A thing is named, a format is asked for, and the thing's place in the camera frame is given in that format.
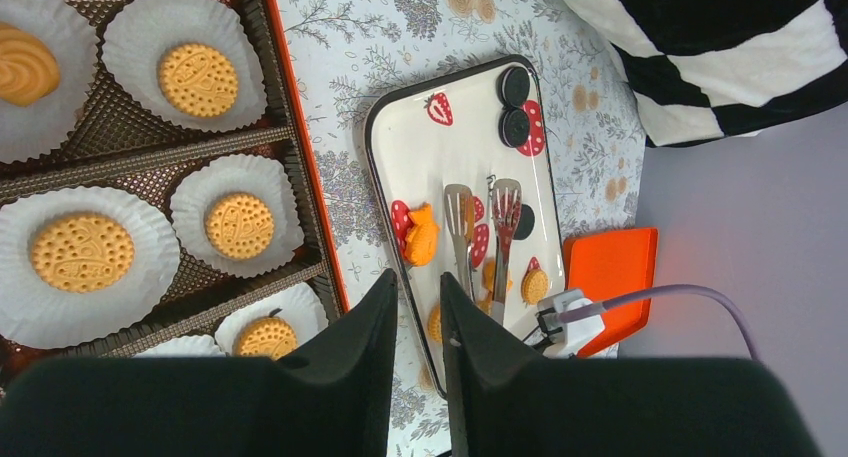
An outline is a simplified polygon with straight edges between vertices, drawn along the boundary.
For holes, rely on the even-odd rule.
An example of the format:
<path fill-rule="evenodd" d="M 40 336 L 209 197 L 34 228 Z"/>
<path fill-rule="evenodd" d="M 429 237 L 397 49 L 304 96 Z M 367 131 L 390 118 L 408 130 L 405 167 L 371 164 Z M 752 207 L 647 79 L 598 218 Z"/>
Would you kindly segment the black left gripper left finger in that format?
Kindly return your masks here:
<path fill-rule="evenodd" d="M 5 456 L 383 456 L 398 316 L 387 270 L 279 359 L 52 358 L 1 406 Z"/>

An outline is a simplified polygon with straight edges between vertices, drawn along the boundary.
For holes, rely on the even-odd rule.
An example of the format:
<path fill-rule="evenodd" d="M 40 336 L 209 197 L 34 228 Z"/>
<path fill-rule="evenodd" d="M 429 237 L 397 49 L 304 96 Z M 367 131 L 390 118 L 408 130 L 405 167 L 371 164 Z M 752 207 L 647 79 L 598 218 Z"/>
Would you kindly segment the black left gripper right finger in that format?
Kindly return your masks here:
<path fill-rule="evenodd" d="M 789 393 L 740 358 L 548 358 L 440 282 L 456 456 L 816 456 Z"/>

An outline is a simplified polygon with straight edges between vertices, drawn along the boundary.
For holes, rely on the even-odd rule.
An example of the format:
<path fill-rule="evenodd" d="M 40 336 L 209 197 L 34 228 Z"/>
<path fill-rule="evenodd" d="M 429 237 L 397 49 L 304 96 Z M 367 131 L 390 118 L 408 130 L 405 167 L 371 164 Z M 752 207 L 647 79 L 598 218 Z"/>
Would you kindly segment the orange tin lid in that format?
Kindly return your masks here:
<path fill-rule="evenodd" d="M 563 244 L 567 287 L 578 288 L 593 302 L 606 301 L 654 285 L 659 231 L 656 228 L 610 230 L 572 237 Z M 627 304 L 602 315 L 599 336 L 577 355 L 595 356 L 634 335 L 649 320 L 649 300 Z"/>

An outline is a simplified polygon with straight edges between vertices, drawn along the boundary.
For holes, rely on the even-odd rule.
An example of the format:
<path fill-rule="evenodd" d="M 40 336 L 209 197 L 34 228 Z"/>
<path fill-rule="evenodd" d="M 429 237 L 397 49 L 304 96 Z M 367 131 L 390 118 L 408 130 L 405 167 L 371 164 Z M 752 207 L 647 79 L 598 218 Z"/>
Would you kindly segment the metal serving tongs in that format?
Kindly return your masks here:
<path fill-rule="evenodd" d="M 489 259 L 496 263 L 494 291 L 488 312 L 498 323 L 504 321 L 505 300 L 511 289 L 509 260 L 513 234 L 522 206 L 522 188 L 514 179 L 497 179 L 490 185 L 491 222 L 482 221 L 485 205 L 463 184 L 444 187 L 446 223 L 456 260 L 456 275 L 466 295 L 476 303 L 483 288 L 483 268 Z"/>

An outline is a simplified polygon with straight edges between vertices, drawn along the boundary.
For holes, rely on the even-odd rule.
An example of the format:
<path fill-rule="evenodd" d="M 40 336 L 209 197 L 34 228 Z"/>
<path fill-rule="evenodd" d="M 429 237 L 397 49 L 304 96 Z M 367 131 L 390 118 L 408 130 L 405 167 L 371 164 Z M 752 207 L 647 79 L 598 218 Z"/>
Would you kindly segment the white strawberry tray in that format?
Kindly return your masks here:
<path fill-rule="evenodd" d="M 424 360 L 446 391 L 439 281 L 452 273 L 495 305 L 515 336 L 531 331 L 524 279 L 566 286 L 539 78 L 508 55 L 378 98 L 364 123 L 369 171 Z"/>

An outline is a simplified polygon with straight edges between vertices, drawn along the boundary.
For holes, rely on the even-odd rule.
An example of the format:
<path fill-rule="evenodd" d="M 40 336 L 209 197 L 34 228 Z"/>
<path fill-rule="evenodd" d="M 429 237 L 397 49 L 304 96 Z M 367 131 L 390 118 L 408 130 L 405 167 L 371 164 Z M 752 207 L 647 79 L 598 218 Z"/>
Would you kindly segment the orange cookie tin box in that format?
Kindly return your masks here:
<path fill-rule="evenodd" d="M 98 34 L 131 1 L 65 0 Z M 46 156 L 3 165 L 1 200 L 9 204 L 77 186 L 111 187 L 168 213 L 178 185 L 212 160 L 263 156 L 285 169 L 304 241 L 288 263 L 256 277 L 228 275 L 182 251 L 172 283 L 147 316 L 105 337 L 63 347 L 63 356 L 130 356 L 174 337 L 211 333 L 237 309 L 302 282 L 316 292 L 330 321 L 348 309 L 315 159 L 292 110 L 293 73 L 273 1 L 219 1 L 238 14 L 258 54 L 267 105 L 257 123 L 225 133 L 180 128 L 144 109 L 98 64 L 68 140 Z"/>

